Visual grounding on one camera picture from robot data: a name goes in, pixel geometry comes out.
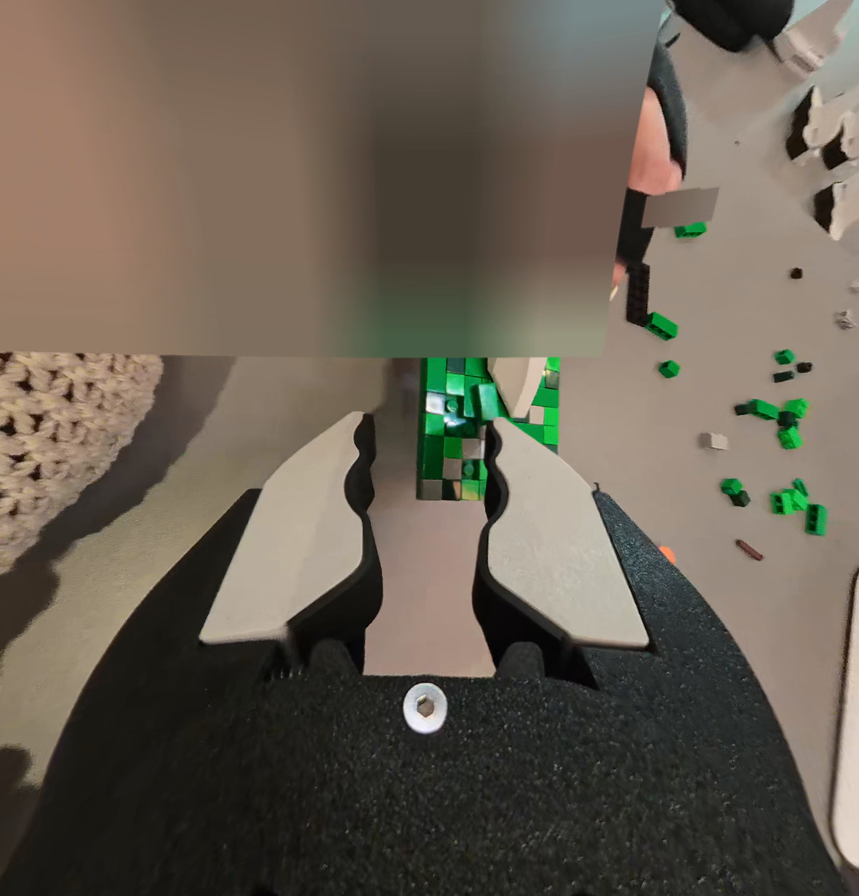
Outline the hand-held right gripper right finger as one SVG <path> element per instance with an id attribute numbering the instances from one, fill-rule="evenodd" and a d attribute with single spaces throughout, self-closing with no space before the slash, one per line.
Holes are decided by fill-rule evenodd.
<path id="1" fill-rule="evenodd" d="M 505 419 L 489 424 L 485 463 L 473 612 L 495 667 L 514 644 L 538 647 L 550 678 L 590 678 L 588 648 L 647 651 L 596 490 Z"/>

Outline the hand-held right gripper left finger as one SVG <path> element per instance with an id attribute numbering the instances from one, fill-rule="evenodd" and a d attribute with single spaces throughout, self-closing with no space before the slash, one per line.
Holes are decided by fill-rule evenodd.
<path id="1" fill-rule="evenodd" d="M 365 670 L 366 634 L 383 601 L 369 518 L 377 456 L 371 413 L 350 412 L 268 477 L 224 573 L 199 641 L 274 644 L 289 665 L 321 644 Z"/>

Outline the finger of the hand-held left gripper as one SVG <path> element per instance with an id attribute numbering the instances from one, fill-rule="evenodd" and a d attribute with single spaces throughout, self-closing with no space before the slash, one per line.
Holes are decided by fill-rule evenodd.
<path id="1" fill-rule="evenodd" d="M 547 360 L 547 357 L 489 357 L 489 374 L 511 419 L 528 417 Z"/>

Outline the green mosaic lego build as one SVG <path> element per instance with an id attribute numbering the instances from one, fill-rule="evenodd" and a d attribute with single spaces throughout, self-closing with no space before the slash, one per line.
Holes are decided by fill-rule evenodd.
<path id="1" fill-rule="evenodd" d="M 522 420 L 512 422 L 553 454 L 559 449 L 561 359 L 549 357 Z M 420 366 L 416 495 L 421 500 L 480 501 L 486 493 L 487 425 L 477 417 L 473 387 L 493 382 L 484 357 L 426 357 Z"/>

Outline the black lego brick stack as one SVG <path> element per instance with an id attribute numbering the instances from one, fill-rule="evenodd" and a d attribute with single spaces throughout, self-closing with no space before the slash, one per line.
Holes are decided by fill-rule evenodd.
<path id="1" fill-rule="evenodd" d="M 625 319 L 642 329 L 649 319 L 649 265 L 641 262 L 626 270 Z"/>

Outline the scattered green lego bricks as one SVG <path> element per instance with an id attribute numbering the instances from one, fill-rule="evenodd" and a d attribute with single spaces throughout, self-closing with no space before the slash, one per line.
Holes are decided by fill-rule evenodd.
<path id="1" fill-rule="evenodd" d="M 678 335 L 677 324 L 657 312 L 643 315 L 641 326 L 663 341 L 673 340 Z M 790 349 L 775 351 L 772 357 L 779 367 L 779 370 L 772 375 L 775 384 L 791 382 L 799 375 L 810 373 L 814 368 L 812 362 L 799 361 Z M 737 417 L 748 416 L 773 423 L 776 427 L 778 444 L 782 450 L 789 452 L 798 450 L 804 445 L 800 426 L 810 407 L 811 403 L 805 398 L 788 399 L 782 405 L 764 399 L 749 399 L 734 405 L 733 410 Z M 748 490 L 737 477 L 723 478 L 719 483 L 719 490 L 735 507 L 745 508 L 751 502 Z M 779 516 L 803 514 L 806 534 L 826 536 L 827 509 L 812 499 L 804 479 L 796 477 L 789 487 L 771 492 L 769 506 L 771 512 Z"/>

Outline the person's left hand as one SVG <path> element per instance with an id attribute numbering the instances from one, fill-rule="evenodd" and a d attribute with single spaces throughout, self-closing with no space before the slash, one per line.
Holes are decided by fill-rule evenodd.
<path id="1" fill-rule="evenodd" d="M 681 168 L 671 155 L 659 98 L 651 87 L 646 87 L 627 188 L 646 196 L 662 196 L 678 190 L 682 179 Z"/>

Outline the cream knitted cloth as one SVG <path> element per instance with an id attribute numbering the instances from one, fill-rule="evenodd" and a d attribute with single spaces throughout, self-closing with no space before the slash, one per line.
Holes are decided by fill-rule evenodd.
<path id="1" fill-rule="evenodd" d="M 131 442 L 163 370 L 150 354 L 0 353 L 0 576 Z"/>

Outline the white and black block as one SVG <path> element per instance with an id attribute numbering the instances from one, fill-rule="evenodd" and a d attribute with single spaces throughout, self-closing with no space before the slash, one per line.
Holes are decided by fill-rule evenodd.
<path id="1" fill-rule="evenodd" d="M 859 172 L 819 190 L 813 198 L 816 223 L 834 241 L 859 221 Z"/>
<path id="2" fill-rule="evenodd" d="M 828 171 L 859 162 L 859 110 L 843 114 L 837 134 L 822 147 L 820 158 Z"/>
<path id="3" fill-rule="evenodd" d="M 847 93 L 842 92 L 825 100 L 817 85 L 808 89 L 790 115 L 784 141 L 789 161 L 804 161 L 838 134 L 848 98 Z"/>

